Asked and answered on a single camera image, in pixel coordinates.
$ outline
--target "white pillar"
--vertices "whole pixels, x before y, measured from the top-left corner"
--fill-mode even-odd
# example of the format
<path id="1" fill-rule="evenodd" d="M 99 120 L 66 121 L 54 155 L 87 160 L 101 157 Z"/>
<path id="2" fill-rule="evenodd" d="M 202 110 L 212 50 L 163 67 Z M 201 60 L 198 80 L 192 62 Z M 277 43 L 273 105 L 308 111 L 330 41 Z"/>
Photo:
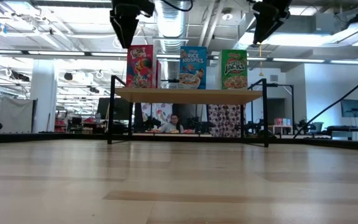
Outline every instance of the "white pillar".
<path id="1" fill-rule="evenodd" d="M 58 69 L 54 60 L 34 60 L 31 79 L 31 100 L 37 100 L 33 133 L 54 131 Z"/>

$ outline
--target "shelf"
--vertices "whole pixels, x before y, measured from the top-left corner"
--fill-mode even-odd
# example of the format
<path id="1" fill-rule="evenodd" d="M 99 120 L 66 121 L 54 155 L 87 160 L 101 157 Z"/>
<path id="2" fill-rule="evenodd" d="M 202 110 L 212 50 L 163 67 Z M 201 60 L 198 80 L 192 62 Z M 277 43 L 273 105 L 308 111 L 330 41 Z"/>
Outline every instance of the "shelf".
<path id="1" fill-rule="evenodd" d="M 156 88 L 116 88 L 116 94 L 131 103 L 178 103 L 244 105 L 262 97 L 250 90 L 173 90 Z"/>

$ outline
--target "person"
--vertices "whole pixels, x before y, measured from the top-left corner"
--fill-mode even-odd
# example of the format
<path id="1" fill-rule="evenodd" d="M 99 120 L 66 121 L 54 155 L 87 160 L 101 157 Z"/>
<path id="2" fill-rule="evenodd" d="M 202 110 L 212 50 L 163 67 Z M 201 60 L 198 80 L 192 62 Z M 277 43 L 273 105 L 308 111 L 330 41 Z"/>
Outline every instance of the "person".
<path id="1" fill-rule="evenodd" d="M 179 123 L 179 116 L 171 115 L 171 121 L 161 127 L 162 133 L 183 133 L 183 126 Z"/>

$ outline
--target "wooden floor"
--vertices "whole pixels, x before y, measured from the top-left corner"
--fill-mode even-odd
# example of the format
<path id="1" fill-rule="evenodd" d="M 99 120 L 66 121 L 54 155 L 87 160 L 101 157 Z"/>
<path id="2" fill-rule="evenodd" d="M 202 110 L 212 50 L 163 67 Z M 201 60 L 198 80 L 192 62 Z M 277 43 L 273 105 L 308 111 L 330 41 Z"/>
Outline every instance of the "wooden floor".
<path id="1" fill-rule="evenodd" d="M 0 144 L 0 224 L 358 224 L 358 151 Z"/>

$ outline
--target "froot loops box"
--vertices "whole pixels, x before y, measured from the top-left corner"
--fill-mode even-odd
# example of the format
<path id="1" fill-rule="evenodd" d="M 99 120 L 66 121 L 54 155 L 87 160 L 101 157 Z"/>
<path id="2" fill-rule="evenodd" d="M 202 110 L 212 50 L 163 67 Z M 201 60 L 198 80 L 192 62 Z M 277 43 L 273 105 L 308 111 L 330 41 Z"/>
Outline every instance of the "froot loops box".
<path id="1" fill-rule="evenodd" d="M 127 55 L 127 87 L 155 88 L 156 63 L 153 45 L 132 45 Z"/>
<path id="2" fill-rule="evenodd" d="M 247 51 L 222 50 L 216 78 L 218 90 L 246 90 L 248 86 Z"/>
<path id="3" fill-rule="evenodd" d="M 182 47 L 180 49 L 179 88 L 206 88 L 206 47 Z"/>

